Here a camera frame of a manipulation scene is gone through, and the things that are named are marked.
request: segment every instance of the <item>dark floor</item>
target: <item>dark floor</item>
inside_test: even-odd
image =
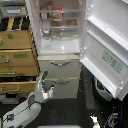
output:
[[[83,84],[84,82],[81,81],[81,89],[84,90]],[[26,128],[37,128],[38,126],[45,125],[79,125],[82,128],[93,128],[93,122],[90,116],[97,116],[99,124],[103,128],[107,117],[112,112],[112,107],[103,105],[95,97],[95,109],[89,109],[86,107],[85,99],[85,94],[78,91],[77,99],[49,100],[42,104],[42,110],[39,116]],[[0,104],[0,117],[12,110],[15,106]]]

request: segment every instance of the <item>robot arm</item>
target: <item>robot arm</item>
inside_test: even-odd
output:
[[[41,111],[40,103],[45,103],[53,97],[53,85],[50,90],[47,90],[45,86],[44,79],[47,74],[47,71],[40,74],[35,85],[35,91],[29,94],[26,101],[3,116],[0,128],[23,128],[38,116]]]

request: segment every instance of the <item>freezer drawer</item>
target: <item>freezer drawer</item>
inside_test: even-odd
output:
[[[14,76],[37,76],[38,69],[36,65],[33,66],[12,66],[0,67],[0,77],[14,77]]]
[[[45,82],[48,88],[54,85],[53,99],[77,97],[79,79],[52,79]]]
[[[81,64],[78,56],[39,56],[41,72],[48,71],[47,78],[79,78]]]
[[[0,66],[24,66],[34,64],[31,49],[0,51]]]
[[[0,32],[0,49],[31,48],[28,31]]]
[[[0,93],[29,93],[34,91],[36,81],[0,83]]]
[[[0,7],[4,17],[25,17],[27,10],[25,6]]]

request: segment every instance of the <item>refrigerator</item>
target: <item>refrigerator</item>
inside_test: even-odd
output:
[[[128,0],[25,2],[41,72],[52,68],[47,80],[59,84],[56,93],[61,84],[75,81],[72,85],[76,85],[70,89],[69,85],[63,86],[57,97],[63,90],[66,93],[72,90],[68,94],[75,92],[68,98],[77,96],[81,64],[114,98],[122,100],[125,97],[128,92]],[[71,61],[68,69],[58,68],[71,64]]]

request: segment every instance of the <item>refrigerator door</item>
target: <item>refrigerator door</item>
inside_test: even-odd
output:
[[[87,0],[80,62],[122,100],[128,92],[128,4]]]

